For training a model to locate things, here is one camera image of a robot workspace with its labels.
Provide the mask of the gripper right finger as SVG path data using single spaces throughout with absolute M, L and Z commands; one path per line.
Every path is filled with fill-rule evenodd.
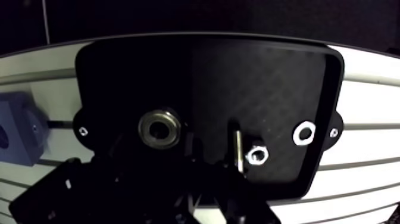
M 227 152 L 215 196 L 227 223 L 280 223 L 244 174 L 243 135 L 236 119 L 227 122 Z

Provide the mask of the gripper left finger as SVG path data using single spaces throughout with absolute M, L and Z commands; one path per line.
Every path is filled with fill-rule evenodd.
M 171 206 L 161 189 L 175 147 L 150 137 L 84 137 L 94 155 L 69 158 L 13 200 L 17 223 L 158 223 Z

